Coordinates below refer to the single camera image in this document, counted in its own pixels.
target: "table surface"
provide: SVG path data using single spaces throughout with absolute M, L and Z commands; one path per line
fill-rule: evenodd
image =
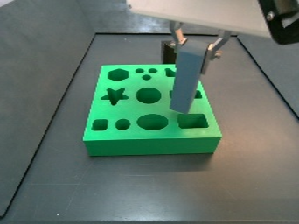
M 170 38 L 96 36 L 0 222 L 299 221 L 298 120 L 235 38 L 202 77 L 223 134 L 217 152 L 88 156 L 100 66 L 159 64 Z

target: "hexagon-shaped hole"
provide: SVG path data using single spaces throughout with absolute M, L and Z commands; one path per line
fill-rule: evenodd
M 112 80 L 112 81 L 122 81 L 124 79 L 128 78 L 128 71 L 124 69 L 116 69 L 111 72 L 108 72 L 107 77 Z

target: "star-shaped hole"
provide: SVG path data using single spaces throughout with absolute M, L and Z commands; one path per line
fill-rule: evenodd
M 112 88 L 107 89 L 107 95 L 100 97 L 100 100 L 110 100 L 111 105 L 118 105 L 118 101 L 127 100 L 128 97 L 124 95 L 126 89 L 120 88 L 119 90 L 115 90 Z

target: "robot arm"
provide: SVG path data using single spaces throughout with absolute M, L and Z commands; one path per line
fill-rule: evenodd
M 299 0 L 127 0 L 127 4 L 134 13 L 171 20 L 178 53 L 171 109 L 183 113 L 190 111 L 201 76 L 210 61 L 221 57 L 231 32 L 273 36 L 282 45 L 299 42 Z M 189 41 L 183 23 L 222 29 L 217 42 Z

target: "large circular hole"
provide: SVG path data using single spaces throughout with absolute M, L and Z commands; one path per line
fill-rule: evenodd
M 137 124 L 145 130 L 161 130 L 169 125 L 169 120 L 163 115 L 150 114 L 141 116 Z
M 155 74 L 155 73 L 158 72 L 158 70 L 157 70 L 155 68 L 150 68 L 150 69 L 149 69 L 149 72 L 150 72 L 151 74 Z
M 143 76 L 143 79 L 145 79 L 146 81 L 150 81 L 150 80 L 153 79 L 153 76 L 149 75 L 149 74 L 146 74 L 146 75 Z
M 135 94 L 135 98 L 142 103 L 155 103 L 159 102 L 162 99 L 162 93 L 157 88 L 153 87 L 145 87 L 138 90 Z
M 116 121 L 116 128 L 119 130 L 127 130 L 131 125 L 131 122 L 127 119 L 120 119 Z
M 138 69 L 135 70 L 135 72 L 137 72 L 138 74 L 141 74 L 141 73 L 145 72 L 145 69 L 143 69 L 143 68 L 138 68 Z

